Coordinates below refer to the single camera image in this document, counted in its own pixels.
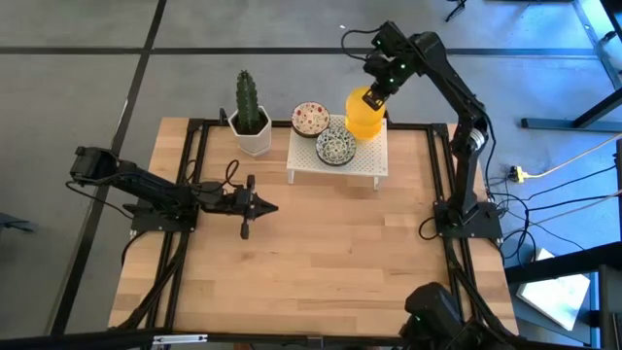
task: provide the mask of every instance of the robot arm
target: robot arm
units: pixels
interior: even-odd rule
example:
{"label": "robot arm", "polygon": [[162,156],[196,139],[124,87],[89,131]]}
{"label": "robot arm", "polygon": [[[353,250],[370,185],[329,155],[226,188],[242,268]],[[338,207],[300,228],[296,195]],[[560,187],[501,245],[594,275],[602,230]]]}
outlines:
{"label": "robot arm", "polygon": [[[494,207],[478,203],[473,192],[477,160],[488,141],[490,120],[484,105],[449,64],[438,35],[424,32],[406,38],[393,22],[387,21],[379,28],[372,44],[375,50],[365,58],[363,66],[363,70],[375,78],[363,96],[370,108],[378,110],[416,73],[430,77],[458,115],[458,125],[451,141],[452,154],[458,160],[456,188],[446,203],[440,203],[440,207],[434,209],[438,214],[437,226],[462,228],[478,212],[496,212]],[[476,222],[479,220],[473,222],[477,228],[489,228],[489,224],[482,226]]]}
{"label": "robot arm", "polygon": [[134,221],[154,223],[160,230],[176,230],[167,228],[178,227],[192,218],[195,220],[196,211],[200,208],[206,213],[241,216],[240,235],[248,239],[249,219],[254,220],[279,209],[259,198],[255,192],[254,175],[248,176],[246,188],[234,185],[233,193],[226,193],[224,184],[228,180],[223,183],[176,185],[141,169],[134,162],[118,159],[110,150],[79,147],[76,156],[70,171],[74,183],[81,186],[112,186],[147,201],[149,206],[124,204],[123,207],[134,214]]}

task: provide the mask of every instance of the yellow cup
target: yellow cup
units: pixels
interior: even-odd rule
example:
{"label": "yellow cup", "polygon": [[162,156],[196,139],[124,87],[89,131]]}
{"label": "yellow cup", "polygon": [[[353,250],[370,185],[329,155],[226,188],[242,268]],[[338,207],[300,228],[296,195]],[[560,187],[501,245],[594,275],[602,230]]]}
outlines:
{"label": "yellow cup", "polygon": [[369,107],[363,96],[369,87],[355,88],[346,99],[346,128],[358,140],[370,140],[380,132],[386,105],[374,111]]}

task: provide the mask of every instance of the small bowl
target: small bowl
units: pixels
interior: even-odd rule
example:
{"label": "small bowl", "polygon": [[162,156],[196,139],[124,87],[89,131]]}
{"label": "small bowl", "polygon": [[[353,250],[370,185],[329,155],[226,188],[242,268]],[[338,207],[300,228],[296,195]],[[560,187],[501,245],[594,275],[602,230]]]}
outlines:
{"label": "small bowl", "polygon": [[331,127],[320,134],[315,144],[315,151],[326,165],[345,165],[354,159],[357,153],[357,140],[345,127]]}
{"label": "small bowl", "polygon": [[292,112],[292,128],[302,137],[318,137],[329,124],[330,113],[318,102],[300,103]]}

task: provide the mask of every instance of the wire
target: wire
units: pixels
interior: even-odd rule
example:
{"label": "wire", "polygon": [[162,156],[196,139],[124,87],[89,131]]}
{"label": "wire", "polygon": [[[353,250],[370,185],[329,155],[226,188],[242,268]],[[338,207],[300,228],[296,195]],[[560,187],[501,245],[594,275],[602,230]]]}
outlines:
{"label": "wire", "polygon": [[8,225],[15,225],[15,224],[28,224],[28,222],[25,220],[13,220],[13,221],[0,223],[0,226],[8,226]]}
{"label": "wire", "polygon": [[551,220],[553,220],[553,219],[557,219],[557,218],[560,218],[560,217],[566,216],[566,215],[568,215],[568,214],[575,213],[575,212],[581,211],[581,210],[583,210],[583,209],[587,209],[587,208],[589,208],[589,207],[591,207],[591,206],[595,206],[595,205],[597,205],[597,204],[599,204],[599,203],[601,203],[601,202],[604,202],[604,201],[606,201],[606,200],[608,200],[608,199],[610,199],[610,198],[612,198],[612,197],[615,197],[615,196],[617,196],[617,195],[619,195],[619,194],[621,194],[621,193],[622,193],[622,190],[620,190],[620,191],[618,191],[618,192],[616,192],[616,193],[610,194],[610,195],[606,196],[605,198],[603,198],[603,199],[601,199],[601,200],[595,201],[594,203],[590,203],[590,204],[588,204],[588,205],[585,205],[585,206],[582,206],[582,207],[579,207],[579,208],[576,208],[576,209],[569,210],[569,211],[567,211],[567,212],[565,212],[565,213],[558,214],[558,215],[552,216],[552,217],[547,218],[547,219],[544,219],[544,220],[540,220],[540,221],[536,222],[536,224],[546,223],[547,221],[551,221]]}
{"label": "wire", "polygon": [[[507,178],[505,178],[503,180],[503,183],[505,184],[505,194],[504,195],[506,195],[506,196],[509,195],[509,188],[507,187],[507,180],[508,180]],[[501,214],[499,215],[499,219],[504,217],[505,213],[509,210],[509,200],[508,199],[502,200],[499,204],[497,204],[497,209],[498,210],[499,210],[500,207],[501,207],[502,210],[501,210]]]}
{"label": "wire", "polygon": [[536,240],[534,239],[532,234],[527,231],[527,228],[529,227],[529,211],[530,210],[527,207],[527,204],[525,204],[525,202],[521,198],[519,198],[518,196],[516,196],[514,194],[501,193],[501,192],[491,192],[490,195],[505,195],[505,196],[509,196],[509,197],[515,198],[516,200],[520,201],[521,204],[523,204],[523,207],[525,207],[525,224],[524,224],[524,227],[523,228],[517,228],[514,231],[512,231],[509,235],[504,237],[504,239],[507,239],[507,238],[513,236],[514,234],[522,231],[521,235],[518,238],[518,245],[516,246],[516,250],[514,251],[514,253],[512,253],[508,257],[504,256],[503,253],[501,253],[501,256],[503,257],[504,260],[511,259],[514,256],[518,256],[518,263],[522,266],[523,262],[521,262],[521,258],[520,258],[520,249],[523,246],[523,244],[525,243],[525,239],[527,238],[527,236],[529,236],[532,239],[532,242],[534,243],[534,249],[536,248]]}
{"label": "wire", "polygon": [[492,179],[492,180],[498,180],[496,183],[491,184],[491,185],[490,185],[491,187],[492,187],[492,186],[498,186],[498,185],[502,184],[504,181],[506,181],[506,180],[507,180],[507,178],[506,178],[506,177],[501,177],[501,176],[498,176],[498,177],[492,177],[491,179]]}
{"label": "wire", "polygon": [[194,172],[196,171],[196,159],[189,160],[189,161],[186,163],[186,171],[188,171],[188,166],[189,166],[190,164],[194,164],[194,167],[192,168],[192,172],[190,173],[190,175],[189,175],[189,176],[185,179],[185,184],[189,183],[189,182],[190,182],[190,180],[192,180],[192,177],[194,176]]}
{"label": "wire", "polygon": [[129,249],[129,246],[132,245],[132,243],[134,243],[134,241],[138,238],[140,238],[143,234],[145,234],[146,231],[140,231],[137,232],[136,235],[134,235],[129,242],[127,242],[127,244],[125,244],[125,247],[123,248],[123,253],[121,253],[121,266],[123,266],[125,264],[125,255],[127,254],[127,250]]}
{"label": "wire", "polygon": [[[525,220],[525,218],[521,217],[520,215],[516,215],[516,214],[512,213],[512,212],[511,212],[511,211],[509,211],[509,210],[507,211],[507,214],[509,214],[509,215],[511,215],[511,216],[513,216],[513,217],[515,217],[515,218],[517,218],[517,219],[520,219],[520,220]],[[557,239],[560,239],[560,240],[563,240],[563,241],[565,241],[565,242],[568,242],[568,243],[574,244],[574,245],[575,245],[576,247],[578,247],[580,250],[585,250],[585,248],[581,247],[581,245],[580,245],[580,244],[578,244],[578,243],[576,243],[576,242],[574,242],[574,241],[571,241],[571,240],[569,240],[569,239],[567,239],[567,238],[561,237],[561,236],[559,236],[559,235],[557,235],[557,234],[555,234],[555,233],[551,232],[550,230],[546,229],[544,226],[542,226],[542,225],[540,225],[540,224],[536,224],[536,223],[533,223],[533,222],[529,222],[529,224],[530,224],[530,225],[533,225],[533,226],[536,226],[536,227],[541,228],[544,232],[546,232],[546,233],[548,233],[548,234],[552,235],[553,237],[555,237],[555,238],[557,238]]]}
{"label": "wire", "polygon": [[419,225],[419,236],[420,236],[422,239],[424,239],[424,240],[433,240],[433,239],[435,239],[435,238],[437,238],[437,237],[438,237],[438,232],[437,232],[435,235],[430,236],[430,237],[426,237],[426,236],[424,236],[424,234],[421,232],[421,230],[424,228],[424,225],[425,225],[428,221],[430,221],[430,220],[432,220],[432,219],[434,219],[434,217],[429,217],[429,218],[425,219],[425,220],[424,220],[424,221],[423,221],[423,222]]}
{"label": "wire", "polygon": [[558,206],[562,206],[562,205],[566,205],[566,204],[571,204],[571,203],[576,203],[576,202],[580,202],[580,201],[603,199],[603,198],[609,198],[609,196],[608,195],[596,195],[596,196],[592,196],[592,197],[571,199],[571,200],[567,200],[567,201],[564,201],[564,202],[561,202],[561,203],[551,204],[551,205],[547,205],[547,206],[543,206],[543,207],[537,207],[537,208],[534,208],[534,209],[530,209],[529,211],[551,209],[551,208],[555,208],[555,207],[558,207]]}
{"label": "wire", "polygon": [[551,192],[551,191],[554,191],[554,190],[560,189],[560,188],[562,188],[562,187],[564,187],[564,186],[567,186],[567,185],[573,184],[573,183],[575,183],[575,182],[578,182],[578,181],[581,181],[581,180],[585,180],[585,179],[587,179],[587,178],[590,178],[590,177],[595,176],[595,175],[598,175],[598,174],[602,174],[602,173],[607,172],[607,171],[609,171],[609,170],[611,170],[611,169],[613,169],[613,168],[615,168],[615,165],[613,165],[613,166],[611,166],[611,167],[609,167],[609,168],[607,168],[607,169],[599,170],[599,171],[593,172],[593,173],[591,173],[591,174],[589,174],[589,175],[585,175],[585,176],[580,177],[580,178],[578,178],[578,179],[570,180],[570,181],[565,182],[564,184],[559,185],[559,186],[556,186],[556,187],[554,187],[554,188],[552,188],[552,189],[548,189],[548,190],[544,190],[544,191],[542,191],[542,192],[534,193],[534,194],[530,195],[530,196],[529,196],[529,198],[524,199],[524,200],[531,200],[532,198],[534,198],[534,197],[535,197],[535,196],[537,196],[537,195],[541,195],[541,194],[544,194],[544,193],[549,193],[549,192]]}
{"label": "wire", "polygon": [[354,59],[361,60],[361,61],[365,62],[365,58],[362,58],[362,57],[359,57],[359,56],[353,55],[353,54],[349,53],[349,52],[346,50],[346,47],[345,47],[345,44],[344,44],[344,41],[346,40],[346,36],[348,36],[349,34],[352,34],[352,33],[359,33],[359,34],[371,34],[371,33],[376,33],[376,32],[379,32],[381,28],[382,28],[382,26],[379,26],[379,27],[377,27],[376,29],[373,29],[373,30],[359,30],[359,29],[350,29],[350,30],[346,31],[346,32],[345,32],[345,33],[343,33],[343,35],[341,36],[341,50],[342,50],[342,51],[343,51],[343,53],[345,53],[348,57],[352,57],[352,58],[354,58]]}
{"label": "wire", "polygon": [[622,133],[619,133],[619,134],[617,134],[617,135],[615,135],[615,136],[613,136],[613,137],[611,137],[611,138],[609,138],[609,139],[605,140],[605,141],[604,141],[603,143],[601,143],[600,145],[594,146],[594,147],[592,147],[591,149],[589,149],[589,150],[587,150],[587,151],[585,151],[585,152],[581,153],[580,155],[575,156],[575,157],[572,157],[572,158],[570,158],[570,159],[568,159],[568,160],[564,161],[563,163],[561,163],[561,164],[559,164],[559,165],[557,165],[557,166],[553,167],[552,169],[546,170],[545,172],[543,172],[543,173],[541,173],[541,174],[531,175],[531,174],[525,173],[525,174],[524,174],[524,176],[525,176],[525,178],[528,178],[528,179],[536,179],[536,178],[541,178],[541,177],[543,177],[543,176],[546,176],[546,175],[548,175],[548,174],[552,173],[553,171],[558,170],[558,169],[560,169],[560,168],[562,168],[562,167],[564,167],[564,166],[566,166],[566,165],[568,165],[568,164],[572,163],[573,161],[575,161],[575,160],[577,160],[577,159],[579,159],[579,158],[581,158],[581,157],[583,157],[583,156],[585,156],[585,155],[587,155],[587,154],[589,154],[589,153],[592,153],[592,152],[594,152],[594,151],[598,150],[600,147],[602,147],[602,146],[604,146],[604,145],[608,144],[608,143],[609,143],[609,142],[611,142],[611,141],[616,140],[617,138],[619,138],[619,137],[621,137],[621,136],[622,136]]}
{"label": "wire", "polygon": [[113,204],[110,204],[109,202],[107,202],[107,201],[105,201],[105,200],[101,200],[101,199],[99,199],[99,198],[97,198],[97,197],[95,197],[95,196],[93,196],[93,195],[90,195],[90,194],[88,194],[88,193],[86,193],[86,192],[82,192],[82,191],[79,191],[79,190],[76,190],[76,189],[72,188],[72,187],[70,186],[70,185],[72,185],[72,184],[78,184],[78,183],[77,183],[77,182],[75,182],[75,181],[67,181],[67,182],[65,183],[65,187],[66,187],[67,189],[69,189],[69,190],[71,190],[71,191],[75,192],[75,193],[79,193],[79,194],[81,194],[81,195],[83,195],[83,196],[86,196],[86,197],[88,197],[88,198],[90,198],[90,199],[93,199],[93,200],[95,200],[95,201],[98,201],[98,202],[100,202],[100,203],[102,203],[102,204],[108,205],[109,207],[111,207],[111,208],[113,208],[113,209],[117,210],[118,212],[120,212],[123,216],[125,216],[125,217],[126,217],[127,219],[129,219],[129,220],[133,220],[133,219],[134,219],[134,218],[132,218],[131,216],[129,216],[128,214],[126,214],[124,211],[122,211],[122,210],[121,210],[118,206],[113,205]]}
{"label": "wire", "polygon": [[203,190],[197,186],[190,186],[192,188],[193,191],[198,192],[198,193],[214,193],[216,191],[219,191],[221,188],[223,188],[226,184],[229,184],[230,186],[236,188],[236,189],[240,189],[240,188],[244,188],[244,186],[242,185],[234,185],[231,184],[231,179],[233,178],[233,175],[235,175],[235,172],[237,171],[237,168],[240,166],[240,161],[238,159],[234,159],[232,161],[229,162],[229,165],[226,166],[226,170],[225,170],[225,180],[222,181],[217,187],[215,187],[214,189],[210,189],[210,190]]}
{"label": "wire", "polygon": [[486,170],[484,173],[484,178],[486,180],[486,188],[488,188],[488,191],[490,191],[488,169],[490,168],[490,162],[493,159],[493,153],[495,152],[495,148],[497,147],[497,138],[495,137],[495,131],[493,130],[493,122],[491,122],[490,117],[488,117],[486,113],[484,113],[484,119],[486,119],[486,123],[488,123],[488,127],[490,128],[490,137],[493,139],[493,146],[490,149],[490,154],[488,155],[488,160],[486,161]]}
{"label": "wire", "polygon": [[520,250],[521,250],[521,248],[523,247],[523,244],[525,243],[525,238],[526,238],[527,236],[529,236],[529,237],[530,237],[530,239],[532,240],[532,244],[534,245],[534,248],[533,248],[533,253],[532,253],[532,257],[535,257],[535,256],[536,256],[536,251],[537,251],[536,240],[534,239],[534,236],[533,236],[533,235],[532,235],[529,231],[527,231],[527,230],[523,230],[523,231],[522,231],[523,233],[521,233],[520,237],[518,238],[518,244],[516,245],[516,250],[515,250],[515,251],[514,251],[514,253],[512,253],[510,256],[508,256],[508,257],[504,256],[504,255],[503,255],[503,250],[502,250],[503,244],[505,244],[505,242],[507,242],[507,240],[508,240],[511,236],[513,236],[514,234],[516,234],[516,233],[518,233],[518,232],[521,232],[521,230],[520,230],[520,229],[517,229],[517,230],[515,230],[515,231],[511,232],[509,235],[505,236],[505,237],[503,238],[503,243],[499,246],[499,250],[501,251],[501,256],[503,257],[503,260],[504,260],[504,261],[505,261],[505,260],[508,260],[508,259],[512,259],[514,256],[516,256],[516,259],[518,260],[518,263],[519,263],[521,266],[523,266],[523,262],[521,261],[521,254],[520,254]]}

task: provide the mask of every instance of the wooden tabletop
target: wooden tabletop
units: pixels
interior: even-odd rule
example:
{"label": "wooden tabletop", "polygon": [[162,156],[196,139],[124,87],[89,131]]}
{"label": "wooden tabletop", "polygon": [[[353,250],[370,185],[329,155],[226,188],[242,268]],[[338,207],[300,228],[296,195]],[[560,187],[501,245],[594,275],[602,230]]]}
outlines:
{"label": "wooden tabletop", "polygon": [[[150,171],[175,181],[187,124],[162,120]],[[426,133],[389,131],[389,177],[378,192],[370,178],[328,174],[300,172],[288,185],[289,139],[288,128],[273,128],[272,149],[252,158],[238,150],[228,127],[210,127],[202,181],[222,180],[237,158],[233,182],[255,174],[258,194],[279,211],[250,223],[249,240],[239,237],[239,217],[200,214],[175,331],[397,336],[408,317],[405,298],[431,281],[449,283],[441,240],[417,234],[434,200]],[[444,184],[449,196],[447,179]],[[476,188],[483,192],[479,172]],[[433,232],[430,222],[424,234]],[[124,321],[152,286],[162,237],[149,232],[129,249],[111,326]],[[517,333],[499,252],[486,240],[469,243],[478,291]]]}

